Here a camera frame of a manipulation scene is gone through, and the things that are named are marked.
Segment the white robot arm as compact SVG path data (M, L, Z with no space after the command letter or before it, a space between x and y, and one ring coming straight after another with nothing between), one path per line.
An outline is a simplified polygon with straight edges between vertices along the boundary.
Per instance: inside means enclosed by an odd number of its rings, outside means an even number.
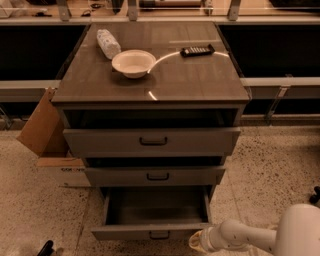
M276 230L229 219L197 231L189 239L189 246L203 253L241 251L248 245L273 256L320 256L320 209L293 205L283 213Z

